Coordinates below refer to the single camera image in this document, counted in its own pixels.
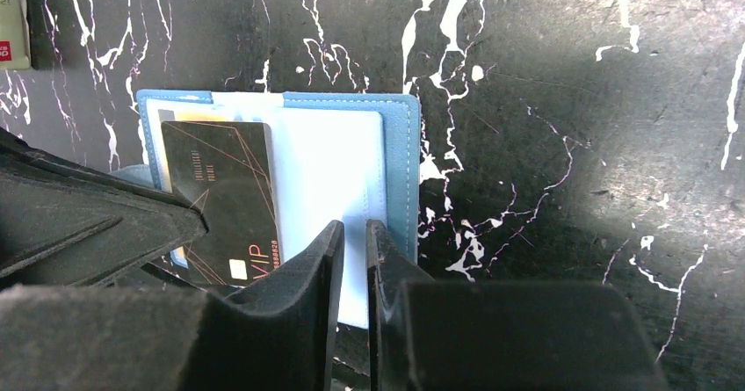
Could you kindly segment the black VIP credit card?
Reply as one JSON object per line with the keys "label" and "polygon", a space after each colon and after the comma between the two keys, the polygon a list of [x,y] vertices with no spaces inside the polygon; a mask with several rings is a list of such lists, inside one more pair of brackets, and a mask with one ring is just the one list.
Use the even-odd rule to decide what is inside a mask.
{"label": "black VIP credit card", "polygon": [[171,190],[206,235],[180,250],[199,286],[243,287],[282,263],[271,181],[271,130],[262,122],[164,121]]}

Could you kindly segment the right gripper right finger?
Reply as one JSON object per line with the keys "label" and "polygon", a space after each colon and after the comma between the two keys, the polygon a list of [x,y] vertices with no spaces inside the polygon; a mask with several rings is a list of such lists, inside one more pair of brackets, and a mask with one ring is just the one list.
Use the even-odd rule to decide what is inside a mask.
{"label": "right gripper right finger", "polygon": [[434,279],[366,224],[375,390],[665,390],[640,318],[576,281]]}

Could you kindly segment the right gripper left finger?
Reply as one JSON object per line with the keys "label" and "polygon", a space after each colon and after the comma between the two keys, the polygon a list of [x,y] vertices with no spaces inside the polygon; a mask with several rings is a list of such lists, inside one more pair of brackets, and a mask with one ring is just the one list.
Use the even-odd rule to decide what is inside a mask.
{"label": "right gripper left finger", "polygon": [[327,390],[343,266],[344,225],[332,221],[228,297],[14,286],[1,294],[1,387]]}

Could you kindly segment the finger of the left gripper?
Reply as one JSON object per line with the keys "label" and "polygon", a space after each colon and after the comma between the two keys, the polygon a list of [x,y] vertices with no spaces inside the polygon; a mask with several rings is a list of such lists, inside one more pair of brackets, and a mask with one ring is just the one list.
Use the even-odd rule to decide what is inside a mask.
{"label": "finger of the left gripper", "polygon": [[105,286],[204,236],[181,199],[1,132],[1,287]]}

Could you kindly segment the blue card holder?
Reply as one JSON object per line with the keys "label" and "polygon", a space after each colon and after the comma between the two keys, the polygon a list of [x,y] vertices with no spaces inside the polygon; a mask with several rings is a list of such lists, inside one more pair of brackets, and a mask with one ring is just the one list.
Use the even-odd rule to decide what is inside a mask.
{"label": "blue card holder", "polygon": [[[147,112],[155,110],[156,101],[211,106],[229,121],[267,124],[281,265],[329,222],[341,221],[344,270],[337,320],[367,328],[366,223],[381,221],[404,256],[416,256],[421,106],[415,98],[142,90],[137,100],[146,161],[119,169],[116,176],[156,189],[147,140]],[[170,264],[189,279],[182,247],[171,252]]]}

